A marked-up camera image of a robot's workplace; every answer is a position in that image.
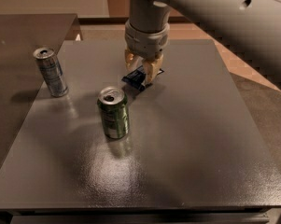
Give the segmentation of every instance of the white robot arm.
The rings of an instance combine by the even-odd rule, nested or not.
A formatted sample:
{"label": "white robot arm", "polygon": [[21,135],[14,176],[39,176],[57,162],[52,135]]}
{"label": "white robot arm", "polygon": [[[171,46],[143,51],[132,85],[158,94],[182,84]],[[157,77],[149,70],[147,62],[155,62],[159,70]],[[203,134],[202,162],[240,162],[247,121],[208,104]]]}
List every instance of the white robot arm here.
{"label": "white robot arm", "polygon": [[131,0],[130,5],[126,62],[144,58],[148,83],[162,64],[170,6],[281,89],[281,0]]}

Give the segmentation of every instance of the gray table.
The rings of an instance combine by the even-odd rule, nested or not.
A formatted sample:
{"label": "gray table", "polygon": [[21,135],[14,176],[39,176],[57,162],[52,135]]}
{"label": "gray table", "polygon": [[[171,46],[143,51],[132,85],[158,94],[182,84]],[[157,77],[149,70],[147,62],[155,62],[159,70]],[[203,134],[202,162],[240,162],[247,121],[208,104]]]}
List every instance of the gray table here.
{"label": "gray table", "polygon": [[33,51],[77,34],[76,14],[0,15],[0,167],[43,82]]}
{"label": "gray table", "polygon": [[[64,42],[70,88],[45,85],[0,170],[0,210],[281,206],[281,175],[212,41],[171,41],[154,85],[124,86],[124,41]],[[103,134],[97,94],[129,96],[131,131]]]}

